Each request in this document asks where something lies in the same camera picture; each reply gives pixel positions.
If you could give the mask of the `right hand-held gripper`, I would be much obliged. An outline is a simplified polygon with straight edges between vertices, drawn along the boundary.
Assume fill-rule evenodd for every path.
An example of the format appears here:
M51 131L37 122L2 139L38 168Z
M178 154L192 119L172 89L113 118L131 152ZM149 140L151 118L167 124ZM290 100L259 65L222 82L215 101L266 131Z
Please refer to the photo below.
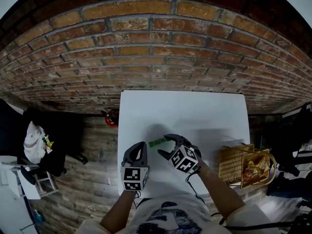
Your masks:
M190 173L198 164L197 158L202 157L199 148L195 145L191 145L190 147L184 145L187 139L181 135L167 134L164 137L174 141L176 146L170 153L161 149L158 149L157 152L167 161L170 160L170 166L175 170L186 174Z

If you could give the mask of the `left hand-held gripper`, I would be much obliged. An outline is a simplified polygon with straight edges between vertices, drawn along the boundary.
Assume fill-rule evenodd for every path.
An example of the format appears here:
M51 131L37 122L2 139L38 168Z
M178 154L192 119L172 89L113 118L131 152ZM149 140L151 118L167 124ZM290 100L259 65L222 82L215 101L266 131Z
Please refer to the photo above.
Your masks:
M121 163L121 185L125 191L142 191L149 179L147 145L138 142L127 149Z

